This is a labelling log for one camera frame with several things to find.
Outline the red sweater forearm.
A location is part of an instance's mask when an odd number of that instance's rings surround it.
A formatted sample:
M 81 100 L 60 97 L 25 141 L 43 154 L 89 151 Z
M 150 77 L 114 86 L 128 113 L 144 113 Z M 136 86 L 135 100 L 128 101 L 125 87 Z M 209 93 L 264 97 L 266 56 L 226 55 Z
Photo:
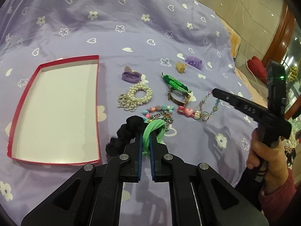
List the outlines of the red sweater forearm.
M 269 225 L 300 225 L 293 222 L 293 217 L 300 216 L 300 186 L 295 188 L 291 169 L 284 185 L 271 194 L 261 192 L 259 198 Z

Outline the right hand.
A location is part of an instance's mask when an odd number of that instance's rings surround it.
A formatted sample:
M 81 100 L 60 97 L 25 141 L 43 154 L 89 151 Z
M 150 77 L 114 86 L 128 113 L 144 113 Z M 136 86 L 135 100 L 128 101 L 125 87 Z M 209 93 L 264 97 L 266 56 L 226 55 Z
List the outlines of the right hand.
M 247 168 L 259 167 L 262 158 L 268 163 L 265 179 L 265 193 L 272 194 L 283 186 L 288 179 L 289 171 L 286 163 L 284 146 L 281 138 L 278 139 L 275 148 L 268 147 L 259 140 L 258 129 L 252 132 L 251 149 L 247 158 Z

